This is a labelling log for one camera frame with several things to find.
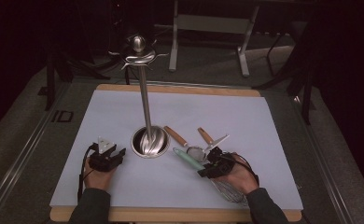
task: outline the utensil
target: utensil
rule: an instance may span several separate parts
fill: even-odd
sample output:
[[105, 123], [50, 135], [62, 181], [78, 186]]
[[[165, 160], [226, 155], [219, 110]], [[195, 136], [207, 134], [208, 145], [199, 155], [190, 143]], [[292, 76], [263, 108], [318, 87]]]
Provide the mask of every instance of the utensil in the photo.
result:
[[170, 136], [159, 126], [151, 126], [152, 140], [149, 141], [147, 127], [143, 127], [135, 132], [131, 145], [136, 155], [143, 158], [156, 158], [165, 153], [170, 145]]
[[168, 126], [164, 127], [164, 130], [168, 132], [182, 147], [187, 147], [186, 152], [196, 161], [204, 161], [205, 153], [202, 147], [191, 146], [183, 137], [176, 133]]
[[[181, 150], [181, 149], [179, 149], [177, 147], [174, 147], [173, 151], [174, 151], [174, 153], [176, 155], [179, 156], [179, 158], [186, 161], [195, 170], [199, 171], [199, 170], [205, 169], [205, 167], [203, 165], [199, 164], [195, 159], [193, 159], [190, 155], [188, 155], [183, 150]], [[212, 179], [210, 179], [210, 181], [214, 185], [214, 187], [217, 189], [217, 191], [220, 193], [220, 195], [226, 201], [231, 202], [231, 203], [239, 203], [242, 206], [247, 206], [248, 205], [248, 201], [246, 200], [246, 196], [244, 196], [243, 193], [237, 191], [228, 182], [214, 181]]]
[[135, 132], [132, 138], [132, 147], [138, 156], [144, 158], [160, 156], [161, 152], [165, 152], [169, 145], [169, 138], [165, 130], [158, 126], [152, 126], [150, 122], [145, 67], [152, 63], [157, 56], [156, 50], [152, 47], [147, 47], [145, 39], [140, 35], [135, 36], [132, 44], [121, 53], [121, 58], [125, 62], [122, 69], [128, 65], [138, 67], [139, 87], [146, 127]]
[[217, 139], [217, 140], [213, 140], [212, 137], [202, 128], [198, 128], [197, 129], [200, 133], [200, 135], [203, 137], [204, 141], [208, 144], [208, 147], [205, 149], [204, 152], [207, 152], [213, 148], [216, 148], [221, 142], [223, 142], [226, 138], [229, 137], [228, 134], [226, 134], [225, 136]]

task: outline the green handle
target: green handle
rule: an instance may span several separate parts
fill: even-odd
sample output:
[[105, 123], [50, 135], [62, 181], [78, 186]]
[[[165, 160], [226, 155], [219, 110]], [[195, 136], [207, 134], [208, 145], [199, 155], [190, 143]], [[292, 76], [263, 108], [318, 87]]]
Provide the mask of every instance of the green handle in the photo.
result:
[[183, 150], [181, 150], [177, 147], [174, 147], [173, 150], [176, 155], [178, 155], [180, 158], [182, 158], [182, 160], [187, 161], [188, 164], [190, 164], [194, 169], [196, 169], [198, 171], [205, 169], [205, 167], [203, 167], [201, 164], [199, 164], [196, 160], [194, 160], [190, 155], [188, 155]]

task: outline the wooden handle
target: wooden handle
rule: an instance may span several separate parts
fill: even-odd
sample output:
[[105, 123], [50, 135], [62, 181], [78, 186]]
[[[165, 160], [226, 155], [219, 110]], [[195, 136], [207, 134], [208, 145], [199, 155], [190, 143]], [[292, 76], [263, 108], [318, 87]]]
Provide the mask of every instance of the wooden handle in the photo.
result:
[[200, 127], [197, 130], [202, 135], [202, 137], [203, 137], [203, 139], [205, 140], [206, 143], [211, 144], [212, 142], [214, 142], [212, 137], [202, 127]]
[[182, 147], [186, 147], [188, 145], [188, 142], [170, 127], [164, 126], [164, 130], [168, 132], [168, 134], [170, 134]]

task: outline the forearm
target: forearm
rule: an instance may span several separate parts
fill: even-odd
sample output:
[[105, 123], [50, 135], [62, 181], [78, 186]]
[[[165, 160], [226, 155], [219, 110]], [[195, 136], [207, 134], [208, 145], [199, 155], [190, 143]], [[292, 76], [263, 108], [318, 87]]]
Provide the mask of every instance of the forearm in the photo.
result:
[[110, 195], [101, 189], [85, 189], [68, 223], [109, 223]]
[[251, 215], [258, 224], [288, 223], [281, 208], [273, 202], [266, 189], [255, 189], [246, 195]]

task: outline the metal pole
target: metal pole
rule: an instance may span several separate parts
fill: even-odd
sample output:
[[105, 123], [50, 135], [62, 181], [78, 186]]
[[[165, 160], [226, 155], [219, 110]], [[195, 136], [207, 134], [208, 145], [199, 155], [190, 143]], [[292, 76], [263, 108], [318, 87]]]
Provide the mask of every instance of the metal pole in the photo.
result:
[[239, 51], [240, 55], [245, 54], [246, 47], [248, 46], [249, 38], [251, 37], [252, 30], [253, 30], [254, 25], [255, 25], [255, 21], [256, 21], [257, 15], [258, 15], [258, 11], [259, 11], [259, 6], [255, 6], [254, 11], [252, 12], [252, 15], [251, 15], [251, 17], [249, 19], [249, 24], [246, 27], [244, 43], [241, 46], [240, 51]]
[[145, 124], [147, 125], [147, 140], [152, 143], [152, 124], [150, 123], [149, 102], [147, 98], [147, 76], [145, 66], [139, 65], [139, 87], [141, 88], [142, 105], [144, 106]]

